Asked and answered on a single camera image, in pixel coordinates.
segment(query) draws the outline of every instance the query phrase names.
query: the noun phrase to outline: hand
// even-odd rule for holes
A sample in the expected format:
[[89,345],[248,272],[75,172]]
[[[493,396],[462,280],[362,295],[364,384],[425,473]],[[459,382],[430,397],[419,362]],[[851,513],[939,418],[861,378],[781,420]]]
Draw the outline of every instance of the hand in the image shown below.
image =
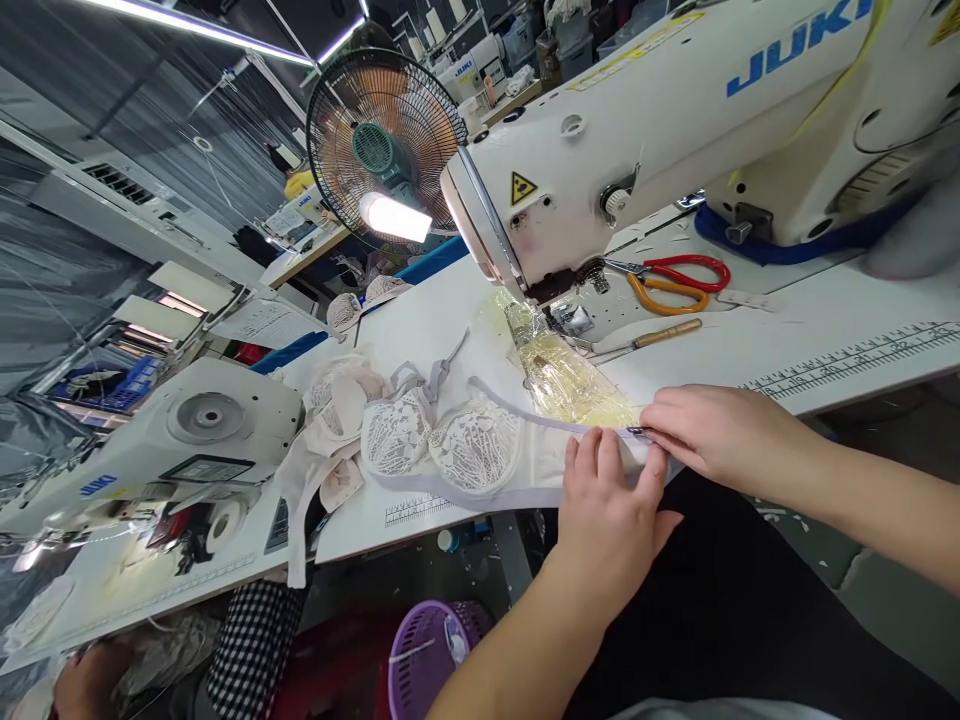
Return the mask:
[[133,657],[126,645],[103,640],[70,658],[53,688],[53,706],[61,720],[114,717],[113,692]]
[[620,437],[593,428],[567,443],[557,546],[549,571],[563,577],[564,592],[579,595],[583,611],[609,625],[636,595],[654,558],[683,520],[657,512],[667,454],[651,445],[637,486],[624,484]]
[[659,390],[640,425],[704,477],[767,500],[783,498],[784,479],[809,476],[796,470],[831,447],[767,396],[710,385]]

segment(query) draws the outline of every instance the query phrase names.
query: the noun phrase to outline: juki logo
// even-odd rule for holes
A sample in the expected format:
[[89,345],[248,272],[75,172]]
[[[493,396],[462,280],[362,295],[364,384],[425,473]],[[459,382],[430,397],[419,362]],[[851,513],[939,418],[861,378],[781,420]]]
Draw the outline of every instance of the juki logo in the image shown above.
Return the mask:
[[117,479],[113,475],[101,475],[91,483],[87,483],[80,488],[81,497],[90,497],[96,492],[103,490],[108,485],[113,485]]
[[746,90],[760,81],[765,75],[776,72],[784,65],[803,55],[807,50],[815,48],[823,42],[827,35],[834,35],[846,30],[854,22],[866,17],[873,9],[873,0],[856,0],[856,12],[848,12],[854,0],[840,0],[830,12],[822,12],[795,29],[790,38],[790,54],[783,57],[783,43],[780,40],[770,43],[766,50],[761,50],[750,58],[750,76],[744,80],[735,77],[727,83],[727,97]]

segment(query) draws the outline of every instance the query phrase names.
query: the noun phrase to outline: yellow warning sticker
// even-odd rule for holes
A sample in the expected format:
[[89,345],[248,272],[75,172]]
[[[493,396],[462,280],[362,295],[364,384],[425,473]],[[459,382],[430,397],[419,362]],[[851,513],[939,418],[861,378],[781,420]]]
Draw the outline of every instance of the yellow warning sticker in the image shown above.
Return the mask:
[[532,193],[537,189],[536,184],[527,180],[523,175],[514,171],[513,175],[510,178],[510,182],[513,185],[510,192],[510,205],[516,205],[518,202],[523,200],[527,195]]
[[676,20],[671,20],[667,24],[667,27],[665,27],[663,30],[660,30],[659,32],[654,33],[653,35],[651,35],[645,41],[640,43],[637,47],[635,47],[633,50],[631,50],[627,54],[621,55],[613,62],[609,62],[606,65],[602,66],[596,72],[590,73],[583,80],[580,80],[579,82],[575,82],[573,85],[569,85],[567,87],[567,90],[576,90],[577,92],[584,92],[585,90],[589,90],[590,88],[592,88],[594,85],[602,83],[611,75],[615,75],[616,73],[623,70],[627,65],[632,63],[634,60],[639,60],[644,55],[649,55],[650,53],[652,53],[654,50],[656,50],[658,47],[663,45],[667,40],[672,38],[674,35],[682,32],[686,28],[693,25],[697,20],[702,18],[705,14],[706,13],[703,13],[703,12],[687,13],[681,18],[677,18]]
[[934,36],[930,38],[930,47],[943,42],[958,32],[960,32],[960,0],[953,0],[953,7],[950,8],[950,12],[943,18],[943,22],[940,23],[940,27]]

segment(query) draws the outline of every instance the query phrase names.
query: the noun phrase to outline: person's left hand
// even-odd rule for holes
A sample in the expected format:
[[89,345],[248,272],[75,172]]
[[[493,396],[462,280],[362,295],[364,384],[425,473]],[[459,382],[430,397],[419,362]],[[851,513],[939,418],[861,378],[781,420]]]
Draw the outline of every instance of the person's left hand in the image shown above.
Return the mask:
[[637,486],[624,484],[620,437],[593,428],[567,444],[559,538],[550,553],[564,586],[581,597],[584,612],[609,625],[640,589],[654,558],[683,520],[657,512],[668,456],[650,446]]
[[126,645],[102,640],[74,655],[53,687],[53,707],[61,720],[113,717],[113,691],[133,662]]

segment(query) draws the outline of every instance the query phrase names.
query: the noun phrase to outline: factory workstation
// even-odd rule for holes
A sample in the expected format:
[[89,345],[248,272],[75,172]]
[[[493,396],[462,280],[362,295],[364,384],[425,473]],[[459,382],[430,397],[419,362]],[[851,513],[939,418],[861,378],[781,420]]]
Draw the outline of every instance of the factory workstation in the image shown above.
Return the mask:
[[0,26],[0,719],[960,718],[960,0]]

